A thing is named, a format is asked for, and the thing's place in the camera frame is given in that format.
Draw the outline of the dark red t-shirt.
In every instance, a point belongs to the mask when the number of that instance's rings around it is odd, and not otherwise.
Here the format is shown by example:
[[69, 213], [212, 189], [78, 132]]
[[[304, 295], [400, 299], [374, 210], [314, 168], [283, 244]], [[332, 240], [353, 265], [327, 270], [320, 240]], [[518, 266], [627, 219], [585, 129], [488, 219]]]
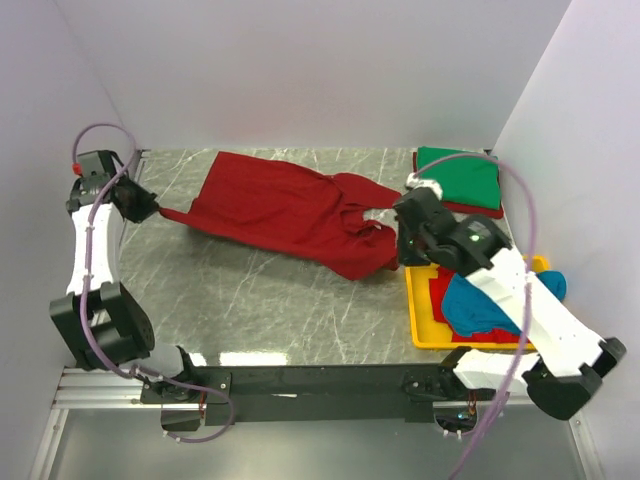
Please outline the dark red t-shirt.
[[394, 229], [364, 214], [387, 210], [399, 197], [357, 174], [324, 175], [220, 152], [188, 212], [159, 212], [210, 235], [311, 260], [355, 281], [397, 269]]

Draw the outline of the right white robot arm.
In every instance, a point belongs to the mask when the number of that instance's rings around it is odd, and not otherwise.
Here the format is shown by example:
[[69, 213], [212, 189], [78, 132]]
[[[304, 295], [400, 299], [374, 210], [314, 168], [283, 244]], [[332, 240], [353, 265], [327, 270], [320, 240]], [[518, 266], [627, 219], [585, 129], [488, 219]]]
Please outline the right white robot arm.
[[401, 264], [455, 272], [535, 348], [508, 355], [458, 347], [439, 366], [442, 393], [452, 399], [478, 389], [527, 395], [557, 420], [581, 410], [625, 356], [624, 344], [601, 337], [573, 315], [492, 219], [473, 214], [459, 221], [428, 187], [401, 196], [393, 209]]

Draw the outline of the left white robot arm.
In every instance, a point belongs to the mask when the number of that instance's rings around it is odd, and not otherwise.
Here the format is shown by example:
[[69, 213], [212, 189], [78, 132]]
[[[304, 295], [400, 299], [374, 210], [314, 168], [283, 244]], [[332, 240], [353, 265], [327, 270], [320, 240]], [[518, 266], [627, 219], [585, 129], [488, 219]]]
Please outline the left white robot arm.
[[188, 353], [156, 342], [149, 317], [119, 275], [124, 226], [158, 211], [155, 194], [130, 179], [110, 150], [83, 153], [73, 168], [66, 210], [75, 229], [74, 267], [65, 296], [49, 306], [54, 325], [79, 368], [145, 377], [164, 383], [176, 401], [193, 399], [200, 378]]

